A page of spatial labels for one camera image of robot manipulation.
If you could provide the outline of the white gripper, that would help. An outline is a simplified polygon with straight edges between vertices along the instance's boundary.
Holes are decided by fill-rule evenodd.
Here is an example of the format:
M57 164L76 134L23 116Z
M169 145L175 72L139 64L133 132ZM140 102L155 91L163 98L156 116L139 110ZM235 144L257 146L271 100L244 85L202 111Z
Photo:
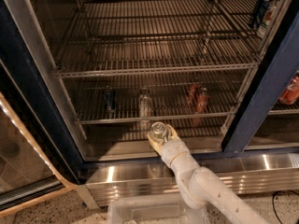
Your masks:
M152 148L161 154L163 162L170 167L173 160L180 154L189 153L189 149L185 143L179 140L177 131L170 125L167 124L168 128L168 140L164 143L163 139L156 138L147 134L148 140Z

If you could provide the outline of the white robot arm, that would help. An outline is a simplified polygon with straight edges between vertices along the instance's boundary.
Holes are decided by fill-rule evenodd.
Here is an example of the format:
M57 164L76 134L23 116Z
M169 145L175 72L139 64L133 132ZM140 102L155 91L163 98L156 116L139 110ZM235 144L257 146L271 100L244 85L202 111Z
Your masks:
M174 173L181 197L191 209L200 209L211 203L232 224L270 224L210 169L200 166L171 125L155 122L147 137L152 148Z

